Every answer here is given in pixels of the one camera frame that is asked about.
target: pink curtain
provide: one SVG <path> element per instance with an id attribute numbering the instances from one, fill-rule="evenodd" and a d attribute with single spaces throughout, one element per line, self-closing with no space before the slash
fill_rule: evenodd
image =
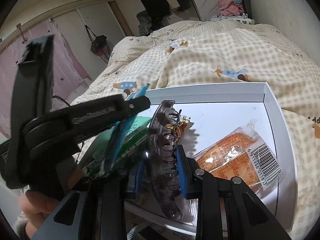
<path id="1" fill-rule="evenodd" d="M 90 78 L 90 76 L 76 60 L 72 51 L 66 49 L 62 34 L 53 23 L 45 20 L 27 31 L 24 36 L 28 40 L 31 40 L 49 34 L 55 35 L 53 48 L 53 93 L 63 99 L 67 99 L 71 92 L 84 81 L 83 78 Z M 0 54 L 0 132 L 6 137 L 10 136 L 11 97 L 18 68 L 17 64 L 20 62 L 26 48 L 26 45 L 21 42 L 22 37 L 19 37 Z M 77 65 L 81 75 L 75 69 L 74 64 Z"/>

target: beige gingham bedding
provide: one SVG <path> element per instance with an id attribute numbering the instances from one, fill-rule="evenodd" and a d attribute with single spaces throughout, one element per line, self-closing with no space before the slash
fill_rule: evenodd
<path id="1" fill-rule="evenodd" d="M 114 47 L 105 71 L 73 104 L 126 96 L 146 83 L 155 89 L 244 80 L 268 82 L 283 110 L 298 168 L 289 235 L 303 239 L 320 215 L 320 68 L 273 26 L 183 21 L 148 37 L 126 37 Z"/>

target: green packet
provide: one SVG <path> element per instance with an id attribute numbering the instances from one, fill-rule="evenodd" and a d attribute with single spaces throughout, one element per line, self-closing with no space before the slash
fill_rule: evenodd
<path id="1" fill-rule="evenodd" d="M 143 128 L 145 128 L 151 118 L 150 117 L 144 117 L 144 116 L 137 116 L 130 129 L 128 130 L 127 136 L 124 139 L 123 145 L 121 149 L 124 149 L 123 147 L 125 144 L 132 139 L 135 135 L 137 135 Z M 111 134 L 112 134 L 113 128 L 106 130 L 102 133 L 100 133 L 92 142 L 88 150 L 86 151 L 83 158 L 80 160 L 79 166 L 83 168 L 84 172 L 86 173 L 88 166 L 90 165 L 90 170 L 92 167 L 96 167 L 98 164 L 102 162 L 105 150 L 108 146 L 108 142 L 110 140 Z M 124 154 L 124 151 L 121 151 L 119 153 L 120 156 Z"/>
<path id="2" fill-rule="evenodd" d="M 113 170 L 127 167 L 128 165 L 134 164 L 137 156 L 134 155 L 138 149 L 142 149 L 145 145 L 145 140 L 147 138 L 148 128 L 145 126 L 140 126 L 132 133 L 127 135 L 124 139 L 124 143 L 121 146 L 119 156 L 116 159 Z M 84 173 L 91 177 L 100 172 L 100 167 L 102 161 L 102 154 L 99 154 L 100 158 L 97 158 L 90 162 L 83 168 Z"/>

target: metal screw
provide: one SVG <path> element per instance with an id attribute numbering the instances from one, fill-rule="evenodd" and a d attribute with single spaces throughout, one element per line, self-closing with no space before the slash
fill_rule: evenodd
<path id="1" fill-rule="evenodd" d="M 119 169 L 118 170 L 118 174 L 119 175 L 124 175 L 124 174 L 126 174 L 127 173 L 127 170 L 126 169 Z"/>
<path id="2" fill-rule="evenodd" d="M 204 170 L 203 169 L 196 169 L 195 173 L 199 176 L 202 176 L 204 174 Z"/>
<path id="3" fill-rule="evenodd" d="M 90 182 L 90 178 L 89 177 L 83 177 L 82 179 L 81 179 L 81 183 L 82 184 L 87 184 L 87 183 L 89 183 Z"/>
<path id="4" fill-rule="evenodd" d="M 240 184 L 242 182 L 242 180 L 239 177 L 233 177 L 232 178 L 232 182 L 234 184 Z"/>

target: black cable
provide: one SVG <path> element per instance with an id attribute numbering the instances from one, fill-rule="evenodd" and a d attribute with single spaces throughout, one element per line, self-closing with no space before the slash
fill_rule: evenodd
<path id="1" fill-rule="evenodd" d="M 61 100 L 62 102 L 64 102 L 64 103 L 65 103 L 67 106 L 69 106 L 69 107 L 71 106 L 71 105 L 70 105 L 66 100 L 64 100 L 62 97 L 59 97 L 59 96 L 57 96 L 57 95 L 53 95 L 53 96 L 52 96 L 52 99 L 54 99 L 54 98 Z M 80 156 L 80 153 L 81 153 L 81 151 L 82 151 L 83 146 L 84 146 L 84 142 L 82 142 L 81 149 L 80 149 L 80 152 L 79 152 L 78 157 L 77 157 L 77 159 L 76 159 L 76 162 L 78 162 L 78 158 L 79 158 L 79 156 Z"/>

